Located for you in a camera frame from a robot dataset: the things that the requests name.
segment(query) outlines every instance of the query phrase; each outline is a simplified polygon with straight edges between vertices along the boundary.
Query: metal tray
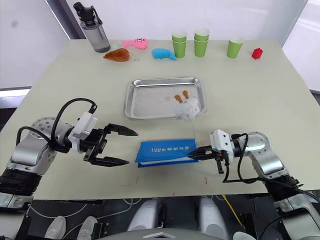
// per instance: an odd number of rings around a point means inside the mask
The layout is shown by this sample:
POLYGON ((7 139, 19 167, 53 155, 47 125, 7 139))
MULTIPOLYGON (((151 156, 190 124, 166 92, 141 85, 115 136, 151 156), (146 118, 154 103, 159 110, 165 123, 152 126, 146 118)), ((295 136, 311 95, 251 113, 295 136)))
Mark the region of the metal tray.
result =
POLYGON ((176 94, 188 91, 197 98, 200 112, 206 112, 205 97, 200 80, 195 77, 134 80, 127 85, 123 113, 129 120, 175 118, 179 104, 176 94))

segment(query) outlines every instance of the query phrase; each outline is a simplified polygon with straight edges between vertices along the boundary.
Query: water bottle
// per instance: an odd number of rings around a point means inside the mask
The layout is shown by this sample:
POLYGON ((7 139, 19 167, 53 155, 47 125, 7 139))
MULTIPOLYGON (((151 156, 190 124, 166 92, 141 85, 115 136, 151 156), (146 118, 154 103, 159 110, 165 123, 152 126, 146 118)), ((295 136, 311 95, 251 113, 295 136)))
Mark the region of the water bottle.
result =
POLYGON ((109 51, 110 43, 94 6, 84 7, 81 2, 76 2, 73 7, 79 16, 80 26, 93 49, 98 53, 109 51))

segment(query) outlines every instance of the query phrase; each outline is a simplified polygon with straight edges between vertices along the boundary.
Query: blue plush toy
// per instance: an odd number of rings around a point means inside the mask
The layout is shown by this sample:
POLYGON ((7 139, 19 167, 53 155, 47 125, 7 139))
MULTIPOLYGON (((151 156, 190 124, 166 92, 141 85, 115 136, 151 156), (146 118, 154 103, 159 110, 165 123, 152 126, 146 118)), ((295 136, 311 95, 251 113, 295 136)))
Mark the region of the blue plush toy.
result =
POLYGON ((166 48, 155 48, 152 50, 152 56, 155 59, 163 59, 163 58, 170 58, 171 60, 177 60, 175 54, 166 48))

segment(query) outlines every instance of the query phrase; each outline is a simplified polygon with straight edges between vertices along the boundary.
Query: red block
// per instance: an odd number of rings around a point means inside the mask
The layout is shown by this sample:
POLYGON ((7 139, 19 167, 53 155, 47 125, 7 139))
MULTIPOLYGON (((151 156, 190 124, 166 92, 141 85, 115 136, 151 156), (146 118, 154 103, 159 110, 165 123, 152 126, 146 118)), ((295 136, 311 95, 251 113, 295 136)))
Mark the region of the red block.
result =
POLYGON ((254 59, 259 59, 261 58, 263 52, 264 51, 261 48, 256 48, 255 50, 253 50, 251 57, 253 57, 254 59))

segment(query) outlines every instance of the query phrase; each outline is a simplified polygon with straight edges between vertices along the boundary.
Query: green paper cup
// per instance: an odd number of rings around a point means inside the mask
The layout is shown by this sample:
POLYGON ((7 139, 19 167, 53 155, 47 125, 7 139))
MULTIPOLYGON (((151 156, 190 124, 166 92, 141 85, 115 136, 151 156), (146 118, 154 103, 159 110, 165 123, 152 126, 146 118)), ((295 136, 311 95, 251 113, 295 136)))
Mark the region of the green paper cup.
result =
POLYGON ((209 40, 210 30, 208 28, 196 28, 194 31, 194 39, 200 42, 209 40))
POLYGON ((172 32, 172 43, 173 43, 174 55, 177 58, 183 58, 186 55, 187 32, 185 31, 172 32))
POLYGON ((194 55, 199 58, 202 58, 206 54, 206 49, 208 45, 207 41, 198 41, 194 39, 194 55))
POLYGON ((235 59, 238 56, 238 53, 241 49, 242 44, 244 43, 244 40, 245 39, 241 36, 230 37, 226 55, 231 59, 235 59))

